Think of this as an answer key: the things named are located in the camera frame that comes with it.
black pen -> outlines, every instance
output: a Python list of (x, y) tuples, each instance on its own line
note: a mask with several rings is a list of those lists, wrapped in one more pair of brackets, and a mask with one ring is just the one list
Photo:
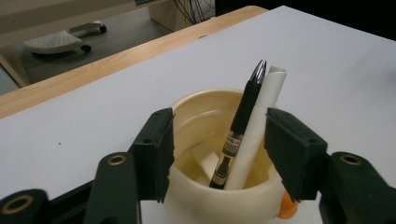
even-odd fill
[(241, 102), (236, 110), (235, 117), (233, 117), (233, 123), (224, 143), (218, 165), (210, 181), (210, 188), (224, 189), (228, 174), (231, 171), (233, 158), (238, 153), (239, 146), (248, 126), (251, 111), (256, 104), (257, 96), (262, 87), (266, 65), (266, 61), (261, 60), (245, 86)]

pen label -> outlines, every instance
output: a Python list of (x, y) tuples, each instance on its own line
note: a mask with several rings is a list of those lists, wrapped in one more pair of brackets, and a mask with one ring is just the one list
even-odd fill
[(235, 157), (238, 153), (239, 146), (241, 145), (242, 135), (233, 136), (233, 134), (228, 134), (223, 147), (223, 153), (227, 156)]

wooden table edge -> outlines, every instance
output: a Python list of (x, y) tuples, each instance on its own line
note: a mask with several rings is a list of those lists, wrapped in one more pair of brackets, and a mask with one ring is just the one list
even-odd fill
[(0, 95), (0, 119), (44, 103), (94, 82), (99, 78), (118, 72), (123, 68), (141, 63), (168, 50), (188, 44), (204, 35), (213, 34), (266, 11), (268, 10), (262, 7), (243, 7), (96, 62), (83, 65), (59, 76)]

metal pen tip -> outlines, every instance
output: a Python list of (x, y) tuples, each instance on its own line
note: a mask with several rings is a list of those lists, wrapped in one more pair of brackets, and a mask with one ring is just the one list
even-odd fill
[(250, 77), (250, 81), (262, 84), (262, 81), (264, 80), (264, 76), (265, 76), (266, 67), (267, 67), (267, 61), (261, 60), (254, 69), (253, 74)]

cup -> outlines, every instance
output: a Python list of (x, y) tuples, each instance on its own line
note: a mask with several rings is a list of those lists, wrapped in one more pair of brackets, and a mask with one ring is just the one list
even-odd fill
[(174, 224), (269, 224), (278, 217), (285, 189), (262, 144), (239, 190), (210, 188), (191, 154), (205, 143), (220, 155), (241, 98), (240, 90), (211, 89), (172, 105), (175, 162), (164, 207)]

